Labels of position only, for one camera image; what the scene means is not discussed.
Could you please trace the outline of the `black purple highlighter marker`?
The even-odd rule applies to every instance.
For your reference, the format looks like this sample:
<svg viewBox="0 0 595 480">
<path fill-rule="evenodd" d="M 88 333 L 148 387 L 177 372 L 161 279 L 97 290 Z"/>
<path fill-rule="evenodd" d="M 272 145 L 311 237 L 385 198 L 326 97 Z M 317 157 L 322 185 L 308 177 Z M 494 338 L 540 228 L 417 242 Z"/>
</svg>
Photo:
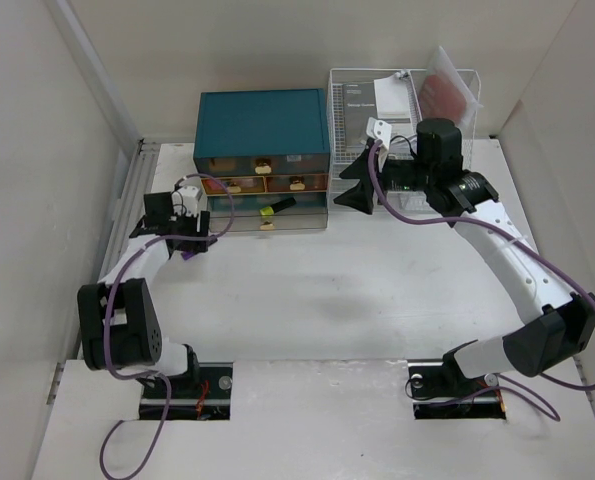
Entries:
<svg viewBox="0 0 595 480">
<path fill-rule="evenodd" d="M 197 252 L 182 252 L 182 253 L 181 253 L 181 258 L 182 258 L 184 261 L 188 261 L 188 260 L 190 260 L 190 259 L 194 258 L 194 257 L 195 257 L 195 256 L 197 256 L 197 255 L 198 255 L 198 253 L 197 253 Z"/>
</svg>

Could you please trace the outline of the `grey Canon setup guide booklet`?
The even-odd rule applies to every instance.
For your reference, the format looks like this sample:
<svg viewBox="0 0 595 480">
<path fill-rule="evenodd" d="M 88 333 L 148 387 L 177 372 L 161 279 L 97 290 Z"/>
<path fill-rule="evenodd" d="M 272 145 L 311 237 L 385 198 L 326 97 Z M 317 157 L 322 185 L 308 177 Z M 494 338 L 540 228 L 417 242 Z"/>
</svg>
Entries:
<svg viewBox="0 0 595 480">
<path fill-rule="evenodd" d="M 411 78 L 407 71 L 368 82 L 344 83 L 342 99 L 346 147 L 364 147 L 369 117 L 391 124 L 393 136 L 401 135 L 411 140 L 419 118 L 412 95 Z"/>
</svg>

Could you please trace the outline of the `pink yellow highlighter marker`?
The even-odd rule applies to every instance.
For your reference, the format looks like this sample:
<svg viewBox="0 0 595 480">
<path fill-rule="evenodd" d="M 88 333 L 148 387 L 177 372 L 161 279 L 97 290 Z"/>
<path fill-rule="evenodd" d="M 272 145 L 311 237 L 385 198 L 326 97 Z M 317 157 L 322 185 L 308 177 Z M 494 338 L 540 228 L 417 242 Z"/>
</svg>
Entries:
<svg viewBox="0 0 595 480">
<path fill-rule="evenodd" d="M 262 217 L 271 217 L 276 215 L 279 212 L 282 212 L 286 209 L 292 208 L 297 204 L 297 201 L 294 197 L 288 197 L 272 203 L 270 205 L 264 206 L 259 210 L 259 213 Z"/>
</svg>

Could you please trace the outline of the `teal drawer organizer box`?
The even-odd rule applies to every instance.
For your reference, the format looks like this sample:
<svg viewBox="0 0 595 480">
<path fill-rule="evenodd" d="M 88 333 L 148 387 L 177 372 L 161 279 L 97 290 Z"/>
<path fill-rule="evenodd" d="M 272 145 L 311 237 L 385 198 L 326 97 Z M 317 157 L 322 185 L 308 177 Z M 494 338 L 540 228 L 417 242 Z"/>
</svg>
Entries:
<svg viewBox="0 0 595 480">
<path fill-rule="evenodd" d="M 193 160 L 212 229 L 326 229 L 331 147 L 323 90 L 202 93 Z M 260 215 L 288 197 L 294 207 Z"/>
</svg>

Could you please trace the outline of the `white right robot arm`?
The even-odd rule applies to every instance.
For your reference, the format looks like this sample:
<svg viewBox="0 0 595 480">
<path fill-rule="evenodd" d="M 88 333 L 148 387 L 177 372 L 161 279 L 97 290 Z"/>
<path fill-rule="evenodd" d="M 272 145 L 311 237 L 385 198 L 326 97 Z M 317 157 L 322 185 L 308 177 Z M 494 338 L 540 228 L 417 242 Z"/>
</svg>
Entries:
<svg viewBox="0 0 595 480">
<path fill-rule="evenodd" d="M 428 224 L 447 224 L 475 249 L 523 324 L 514 332 L 460 345 L 430 364 L 410 365 L 414 398 L 470 395 L 477 380 L 510 371 L 545 376 L 587 347 L 595 329 L 595 296 L 541 257 L 521 236 L 492 184 L 464 167 L 462 134 L 452 121 L 419 122 L 409 161 L 389 157 L 396 137 L 386 121 L 369 118 L 366 136 L 361 155 L 341 173 L 356 184 L 335 204 L 372 214 L 380 203 L 412 225 L 414 219 L 388 202 L 386 190 L 397 185 L 422 191 L 437 214 Z M 581 389 L 594 391 L 595 383 Z"/>
</svg>

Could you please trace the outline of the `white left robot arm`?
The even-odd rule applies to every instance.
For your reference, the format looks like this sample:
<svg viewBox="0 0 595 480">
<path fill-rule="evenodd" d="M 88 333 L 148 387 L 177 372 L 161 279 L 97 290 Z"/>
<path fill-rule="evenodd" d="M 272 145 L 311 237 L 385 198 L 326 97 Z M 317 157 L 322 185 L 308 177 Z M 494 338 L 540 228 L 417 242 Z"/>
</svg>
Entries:
<svg viewBox="0 0 595 480">
<path fill-rule="evenodd" d="M 210 213 L 201 211 L 192 198 L 197 192 L 190 187 L 145 195 L 145 213 L 117 264 L 97 283 L 79 289 L 83 358 L 90 370 L 106 370 L 111 362 L 126 376 L 140 368 L 160 372 L 182 397 L 200 387 L 195 352 L 164 337 L 150 293 L 157 273 L 174 253 L 196 256 L 216 242 L 209 235 Z"/>
</svg>

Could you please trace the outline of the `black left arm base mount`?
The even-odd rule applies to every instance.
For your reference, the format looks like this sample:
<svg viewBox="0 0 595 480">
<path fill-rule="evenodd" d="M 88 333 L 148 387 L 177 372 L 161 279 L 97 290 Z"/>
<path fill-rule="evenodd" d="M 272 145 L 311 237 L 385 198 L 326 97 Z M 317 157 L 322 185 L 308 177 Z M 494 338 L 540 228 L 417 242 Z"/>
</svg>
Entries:
<svg viewBox="0 0 595 480">
<path fill-rule="evenodd" d="M 230 419 L 233 388 L 232 363 L 200 363 L 196 379 L 171 377 L 171 400 L 167 420 L 224 421 Z M 157 379 L 140 380 L 140 420 L 159 420 L 164 410 L 166 388 Z"/>
</svg>

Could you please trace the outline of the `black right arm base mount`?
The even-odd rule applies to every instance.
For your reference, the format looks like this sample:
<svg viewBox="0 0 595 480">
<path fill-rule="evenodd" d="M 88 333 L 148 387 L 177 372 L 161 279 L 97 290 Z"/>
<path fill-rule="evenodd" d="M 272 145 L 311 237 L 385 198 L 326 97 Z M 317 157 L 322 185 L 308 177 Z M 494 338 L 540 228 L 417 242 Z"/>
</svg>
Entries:
<svg viewBox="0 0 595 480">
<path fill-rule="evenodd" d="M 441 359 L 407 362 L 405 393 L 416 420 L 505 420 L 503 399 L 483 377 L 468 379 Z"/>
</svg>

